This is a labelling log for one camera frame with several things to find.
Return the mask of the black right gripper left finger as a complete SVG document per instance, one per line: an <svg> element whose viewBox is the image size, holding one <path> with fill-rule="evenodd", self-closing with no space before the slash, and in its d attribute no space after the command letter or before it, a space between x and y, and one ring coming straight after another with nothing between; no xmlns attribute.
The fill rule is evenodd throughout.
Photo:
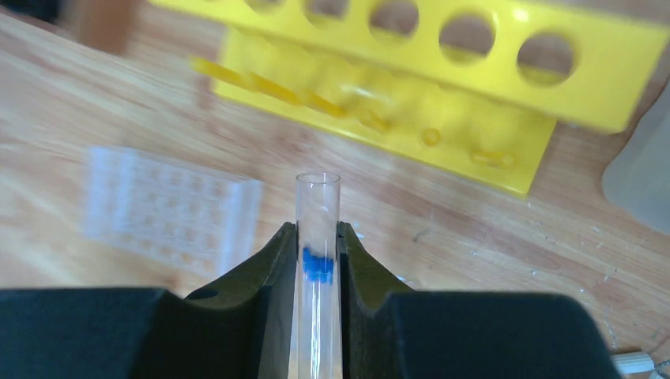
<svg viewBox="0 0 670 379"><path fill-rule="evenodd" d="M285 378L297 229L185 298L163 288L1 293L4 378Z"/></svg>

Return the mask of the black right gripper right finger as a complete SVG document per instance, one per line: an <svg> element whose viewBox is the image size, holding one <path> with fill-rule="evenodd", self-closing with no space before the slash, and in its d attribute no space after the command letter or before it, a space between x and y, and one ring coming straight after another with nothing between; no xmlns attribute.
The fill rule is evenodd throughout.
<svg viewBox="0 0 670 379"><path fill-rule="evenodd" d="M418 291L340 223L346 378L617 378L593 319L571 297Z"/></svg>

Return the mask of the clear glass test tube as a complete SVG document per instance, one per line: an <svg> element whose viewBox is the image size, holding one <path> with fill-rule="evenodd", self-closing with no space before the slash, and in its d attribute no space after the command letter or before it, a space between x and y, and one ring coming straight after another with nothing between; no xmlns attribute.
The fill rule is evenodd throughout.
<svg viewBox="0 0 670 379"><path fill-rule="evenodd" d="M296 369L298 378L334 378L341 362L337 228L341 178L296 176Z"/></svg>

